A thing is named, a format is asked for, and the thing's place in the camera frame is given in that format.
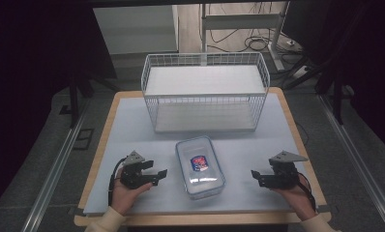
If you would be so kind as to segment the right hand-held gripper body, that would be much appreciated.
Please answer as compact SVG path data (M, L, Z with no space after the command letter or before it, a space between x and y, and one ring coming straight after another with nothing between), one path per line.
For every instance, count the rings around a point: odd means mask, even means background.
M292 189L299 183L299 172L295 166L297 161L308 159L287 151L281 151L269 158L273 175L258 175L258 183L268 189Z

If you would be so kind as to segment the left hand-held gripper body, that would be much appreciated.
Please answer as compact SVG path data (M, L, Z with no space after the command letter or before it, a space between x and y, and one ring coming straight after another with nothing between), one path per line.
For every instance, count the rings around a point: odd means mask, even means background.
M138 189L139 187L148 184L146 183L146 176L142 175L140 165L147 161L145 158L132 151L123 162L123 172L120 177L120 182L128 189Z

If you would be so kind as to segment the person's left hand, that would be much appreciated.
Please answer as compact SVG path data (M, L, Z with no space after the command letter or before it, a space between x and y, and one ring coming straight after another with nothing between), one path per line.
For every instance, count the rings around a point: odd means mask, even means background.
M148 183L136 189L127 188L120 182L122 172L123 169L120 168L114 179L110 207L121 216L124 216L131 209L137 197L141 193L149 190L153 185Z

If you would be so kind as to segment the person's right hand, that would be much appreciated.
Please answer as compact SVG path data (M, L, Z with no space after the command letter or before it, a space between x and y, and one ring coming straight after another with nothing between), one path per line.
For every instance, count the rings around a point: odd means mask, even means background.
M292 189L274 188L274 191L285 199L301 221L314 218L317 215L307 194L299 186Z

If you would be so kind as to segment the white table mat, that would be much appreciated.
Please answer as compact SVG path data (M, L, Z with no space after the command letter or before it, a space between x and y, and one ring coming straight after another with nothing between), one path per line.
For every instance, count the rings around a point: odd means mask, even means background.
M120 100L84 213L97 215L107 210L110 175L118 160L132 151L154 162L154 166L148 170L150 173L163 169L167 171L167 176L156 187L138 197L131 208L133 214L265 212L288 209L288 204L279 194L260 187L252 177L254 170L270 174L272 169L269 158L279 152L298 152L276 94L267 96L255 131L208 132L206 135L213 143L225 178L225 187L218 195L192 200L185 191L175 145L179 141L194 138L195 134L156 133L144 99Z

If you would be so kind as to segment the clear plastic container blue rim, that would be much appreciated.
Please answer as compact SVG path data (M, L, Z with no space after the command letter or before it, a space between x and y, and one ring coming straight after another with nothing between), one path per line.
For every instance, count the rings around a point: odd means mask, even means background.
M198 200L223 191L225 178L208 136L180 141L175 146L175 152L190 199Z

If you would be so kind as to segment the black floor plate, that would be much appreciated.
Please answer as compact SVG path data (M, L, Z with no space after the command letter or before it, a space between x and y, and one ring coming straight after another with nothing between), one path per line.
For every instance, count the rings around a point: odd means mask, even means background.
M75 139L73 149L78 151L86 151L89 149L94 130L93 129L81 129Z

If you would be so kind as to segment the black tripod legs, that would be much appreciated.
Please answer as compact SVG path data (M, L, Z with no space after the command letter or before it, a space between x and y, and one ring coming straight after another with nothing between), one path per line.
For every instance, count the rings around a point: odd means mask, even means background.
M325 62L319 66L312 68L305 74L291 81L290 83L283 84L283 90L290 90L300 85L301 83L318 76L318 81L315 84L314 91L317 95L325 95L330 87L333 87L332 97L332 112L336 121L342 125L343 120L341 117L341 101L345 99L345 95L342 90L342 70L340 67L340 57L338 55L332 55Z

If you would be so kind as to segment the black stand legs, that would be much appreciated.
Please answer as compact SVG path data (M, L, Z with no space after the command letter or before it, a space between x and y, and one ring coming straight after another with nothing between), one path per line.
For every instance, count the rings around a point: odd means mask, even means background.
M90 80L95 80L96 82L102 84L104 87L114 92L121 91L118 86L93 72L84 71L81 74L72 73L69 76L70 106L64 105L60 111L61 114L71 115L71 128L78 124L80 115L78 108L78 94L81 94L84 98L92 98L94 95L94 89L90 83Z

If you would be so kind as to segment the white cabinet panel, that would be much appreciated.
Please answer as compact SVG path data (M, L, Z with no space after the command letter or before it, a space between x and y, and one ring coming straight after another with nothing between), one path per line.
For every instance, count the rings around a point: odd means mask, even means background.
M94 14L110 54L179 50L175 5L95 8Z

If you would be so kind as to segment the dark curtain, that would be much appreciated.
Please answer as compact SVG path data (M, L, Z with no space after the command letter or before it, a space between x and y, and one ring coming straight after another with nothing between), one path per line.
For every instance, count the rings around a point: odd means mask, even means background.
M88 0L0 0L0 197L28 156L52 97L74 78L113 78Z
M282 31L324 68L315 91L334 81L385 144L385 0L291 0Z

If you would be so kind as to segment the aluminium floor rail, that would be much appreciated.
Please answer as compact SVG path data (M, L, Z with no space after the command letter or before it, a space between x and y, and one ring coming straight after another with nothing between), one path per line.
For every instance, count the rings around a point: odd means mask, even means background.
M333 115L333 107L325 96L318 95L317 98L321 102L327 118L330 121L336 135L338 136L341 145L348 155L354 166L357 175L361 179L367 193L369 194L377 212L385 223L385 193L380 185L375 181L370 170L361 157L357 147L350 138L347 130L341 125Z
M75 141L81 130L84 118L86 116L90 100L84 100L80 109L79 116L74 126L64 140L64 143L58 152L55 161L51 165L49 172L44 180L44 184L26 218L20 232L37 232L44 218L45 211L49 205L52 195L58 185L61 174L66 166L67 160L71 154Z

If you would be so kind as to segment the white metal desk frame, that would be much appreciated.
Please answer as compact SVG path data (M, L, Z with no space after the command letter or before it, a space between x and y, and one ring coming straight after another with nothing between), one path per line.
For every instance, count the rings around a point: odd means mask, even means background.
M269 29L275 32L267 43L269 54L278 72L284 70L283 63L278 54L278 41L283 27L283 22L288 1L284 1L281 9L275 14L209 14L208 4L201 4L201 51L207 51L207 32L210 30L236 30L236 29Z

